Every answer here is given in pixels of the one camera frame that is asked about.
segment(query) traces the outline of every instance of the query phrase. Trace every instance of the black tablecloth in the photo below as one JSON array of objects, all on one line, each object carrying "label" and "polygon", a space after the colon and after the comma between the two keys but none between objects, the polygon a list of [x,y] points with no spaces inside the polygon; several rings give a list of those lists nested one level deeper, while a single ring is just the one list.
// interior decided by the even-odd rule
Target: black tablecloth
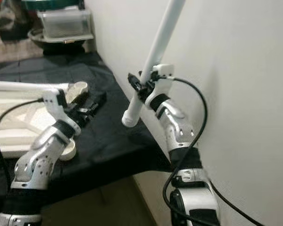
[{"label": "black tablecloth", "polygon": [[[14,62],[0,69],[0,81],[86,81],[90,95],[107,92],[105,106],[75,138],[76,156],[57,162],[49,183],[48,204],[139,172],[170,171],[169,161],[142,121],[134,128],[123,126],[121,118],[128,100],[96,53]],[[16,160],[7,161],[13,176]],[[5,193],[6,181],[0,165],[0,208]]]}]

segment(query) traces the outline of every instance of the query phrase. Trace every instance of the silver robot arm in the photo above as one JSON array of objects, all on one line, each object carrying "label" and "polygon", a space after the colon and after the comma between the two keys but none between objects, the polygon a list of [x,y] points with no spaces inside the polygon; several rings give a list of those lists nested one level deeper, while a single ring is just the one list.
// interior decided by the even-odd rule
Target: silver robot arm
[{"label": "silver robot arm", "polygon": [[0,213],[0,226],[40,226],[40,210],[56,161],[81,127],[106,101],[99,96],[90,108],[67,105],[64,93],[52,89],[43,94],[47,111],[57,120],[36,138],[30,150],[15,165],[15,178]]},{"label": "silver robot arm", "polygon": [[[156,65],[152,73],[171,77],[173,66]],[[141,85],[139,80],[131,74],[128,80],[145,106],[155,111],[165,131],[171,164],[174,168],[177,167],[196,135],[185,113],[167,96],[172,81],[161,79]],[[170,202],[177,210],[191,217],[220,225],[218,204],[202,167],[197,148],[191,148],[177,175],[172,179],[172,185],[175,190],[171,192]],[[171,216],[173,226],[199,225],[172,211]]]}]

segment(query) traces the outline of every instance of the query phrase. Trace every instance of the black cable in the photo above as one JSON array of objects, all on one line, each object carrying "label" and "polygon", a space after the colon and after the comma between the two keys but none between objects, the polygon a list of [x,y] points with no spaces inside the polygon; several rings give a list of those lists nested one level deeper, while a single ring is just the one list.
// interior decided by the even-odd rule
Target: black cable
[{"label": "black cable", "polygon": [[261,224],[260,222],[257,222],[255,219],[251,218],[250,216],[248,216],[247,214],[245,214],[243,211],[241,211],[238,207],[236,207],[234,204],[232,204],[230,201],[228,201],[215,187],[215,185],[211,182],[212,188],[215,191],[215,193],[231,208],[233,208],[236,212],[238,212],[239,214],[241,214],[244,218],[246,218],[247,220],[249,220],[251,223],[257,225],[257,226],[264,226],[263,224]]},{"label": "black cable", "polygon": [[206,103],[206,100],[205,100],[205,97],[204,95],[201,93],[201,91],[192,83],[190,83],[189,81],[186,81],[184,79],[179,79],[179,78],[174,78],[172,77],[172,80],[173,81],[179,81],[179,82],[183,82],[187,85],[189,85],[190,87],[192,87],[196,92],[197,94],[200,96],[201,98],[201,101],[203,103],[203,107],[204,107],[204,118],[203,118],[203,122],[202,122],[202,125],[201,125],[201,128],[199,130],[199,132],[197,133],[196,137],[194,138],[194,140],[192,141],[192,143],[190,144],[189,146],[189,150],[185,153],[185,155],[183,156],[183,158],[180,160],[180,162],[178,163],[178,166],[174,169],[174,171],[171,173],[171,175],[169,176],[169,178],[167,179],[167,181],[165,182],[165,185],[164,185],[164,188],[163,188],[163,198],[164,198],[164,201],[165,203],[167,204],[167,206],[172,210],[174,211],[175,213],[177,213],[178,215],[184,217],[185,219],[187,220],[190,220],[191,222],[196,222],[196,223],[199,223],[199,224],[202,224],[204,226],[217,226],[215,224],[212,224],[210,222],[207,222],[207,221],[203,221],[203,220],[200,220],[200,219],[197,219],[197,218],[193,218],[185,213],[182,213],[181,211],[179,211],[178,209],[176,209],[174,206],[172,206],[172,204],[170,203],[170,201],[168,200],[167,196],[166,196],[166,190],[168,188],[168,186],[170,185],[170,182],[172,180],[172,178],[178,173],[178,171],[180,170],[181,168],[181,165],[185,159],[185,157],[187,156],[187,154],[189,153],[189,151],[191,150],[191,148],[195,145],[195,143],[198,141],[198,139],[200,138],[200,136],[202,135],[204,129],[205,129],[205,126],[206,126],[206,123],[207,123],[207,117],[208,117],[208,109],[207,109],[207,103]]},{"label": "black cable", "polygon": [[[3,114],[0,115],[0,121],[3,119],[3,117],[6,114],[8,114],[9,112],[13,111],[16,108],[19,108],[19,107],[24,106],[24,105],[36,103],[36,102],[42,102],[42,101],[43,101],[43,99],[40,98],[40,99],[37,99],[37,100],[28,101],[28,102],[24,102],[24,103],[19,104],[19,105],[15,105],[14,107],[9,108]],[[11,177],[10,177],[10,173],[9,173],[9,170],[8,170],[8,165],[7,165],[3,155],[1,153],[1,150],[0,150],[0,162],[1,162],[1,164],[3,166],[3,169],[4,169],[4,173],[5,173],[5,177],[6,177],[6,181],[7,181],[7,190],[9,191],[10,190],[10,186],[11,186]]]}]

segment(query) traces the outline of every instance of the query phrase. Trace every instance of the floor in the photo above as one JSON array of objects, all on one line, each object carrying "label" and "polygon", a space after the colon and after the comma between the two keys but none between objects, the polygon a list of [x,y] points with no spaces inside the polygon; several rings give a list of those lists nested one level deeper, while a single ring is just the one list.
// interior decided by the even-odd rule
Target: floor
[{"label": "floor", "polygon": [[42,226],[156,225],[133,178],[55,203],[42,216]]}]

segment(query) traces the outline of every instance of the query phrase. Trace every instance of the white rod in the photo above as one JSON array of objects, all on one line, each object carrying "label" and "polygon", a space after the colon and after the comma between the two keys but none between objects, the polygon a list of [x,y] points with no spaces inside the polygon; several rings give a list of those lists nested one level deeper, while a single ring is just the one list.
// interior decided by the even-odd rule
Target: white rod
[{"label": "white rod", "polygon": [[[151,77],[152,67],[159,64],[169,43],[177,20],[183,8],[185,0],[170,0],[163,15],[162,21],[154,38],[146,63],[141,73],[141,83],[144,84]],[[128,109],[124,112],[122,122],[127,127],[137,124],[142,102],[138,99],[137,93],[134,94]]]},{"label": "white rod", "polygon": [[26,90],[45,90],[45,89],[63,89],[67,93],[68,83],[58,84],[42,84],[42,83],[26,83],[14,81],[0,81],[0,91],[26,91]]}]

